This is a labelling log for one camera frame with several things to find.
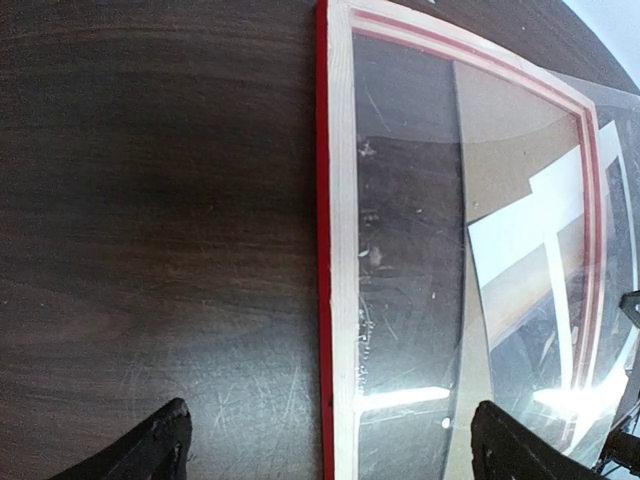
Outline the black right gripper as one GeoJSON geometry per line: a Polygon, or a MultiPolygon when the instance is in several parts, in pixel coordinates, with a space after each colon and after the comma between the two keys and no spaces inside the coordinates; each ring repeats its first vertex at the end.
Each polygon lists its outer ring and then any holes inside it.
{"type": "Polygon", "coordinates": [[[639,435],[633,434],[638,426],[639,350],[636,350],[627,386],[600,456],[600,466],[597,468],[600,474],[608,463],[613,462],[639,477],[639,435]]]}

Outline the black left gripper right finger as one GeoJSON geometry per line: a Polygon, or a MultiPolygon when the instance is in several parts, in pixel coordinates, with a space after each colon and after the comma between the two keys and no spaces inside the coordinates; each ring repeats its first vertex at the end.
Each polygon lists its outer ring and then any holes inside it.
{"type": "Polygon", "coordinates": [[[471,423],[475,479],[599,479],[562,455],[491,401],[479,403],[471,423]]]}

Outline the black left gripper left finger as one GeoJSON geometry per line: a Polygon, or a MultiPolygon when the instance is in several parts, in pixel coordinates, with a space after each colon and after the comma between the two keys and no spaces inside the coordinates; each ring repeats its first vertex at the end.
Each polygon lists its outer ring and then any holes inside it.
{"type": "Polygon", "coordinates": [[[192,439],[186,402],[174,398],[114,443],[56,479],[185,479],[192,439]]]}

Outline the clear acrylic sheet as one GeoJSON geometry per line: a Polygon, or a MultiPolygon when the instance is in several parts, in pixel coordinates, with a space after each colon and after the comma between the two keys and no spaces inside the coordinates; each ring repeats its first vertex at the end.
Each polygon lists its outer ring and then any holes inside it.
{"type": "MultiPolygon", "coordinates": [[[[635,316],[619,306],[639,287],[639,99],[561,77],[553,92],[444,41],[387,27],[352,36],[357,149],[356,289],[342,336],[356,479],[449,479],[464,322],[465,199],[454,66],[512,80],[573,114],[582,148],[583,240],[564,269],[573,378],[534,376],[527,412],[512,414],[546,444],[597,471],[639,350],[635,316]]],[[[573,244],[570,160],[530,181],[573,244]]]]}

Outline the red wooden picture frame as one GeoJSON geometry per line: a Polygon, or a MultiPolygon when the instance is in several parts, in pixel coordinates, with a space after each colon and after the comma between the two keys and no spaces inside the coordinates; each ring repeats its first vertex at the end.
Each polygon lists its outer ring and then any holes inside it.
{"type": "Polygon", "coordinates": [[[350,317],[357,277],[357,243],[346,238],[358,217],[352,188],[355,174],[351,157],[357,149],[354,120],[352,36],[358,29],[378,33],[393,27],[434,38],[495,63],[553,92],[560,77],[468,30],[389,1],[323,1],[318,6],[318,189],[321,323],[323,330],[323,401],[332,419],[325,445],[334,464],[335,479],[351,475],[355,439],[342,363],[349,356],[342,336],[358,325],[350,317]]]}

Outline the brown backing board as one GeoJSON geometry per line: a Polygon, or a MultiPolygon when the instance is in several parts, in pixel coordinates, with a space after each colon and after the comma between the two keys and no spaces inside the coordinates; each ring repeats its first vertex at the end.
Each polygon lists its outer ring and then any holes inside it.
{"type": "Polygon", "coordinates": [[[539,93],[462,63],[454,66],[465,209],[464,322],[456,410],[445,475],[472,477],[471,422],[491,400],[527,412],[533,380],[549,367],[570,385],[573,347],[564,269],[584,252],[582,148],[576,118],[539,93]],[[531,179],[570,160],[572,236],[563,258],[557,229],[531,179]]]}

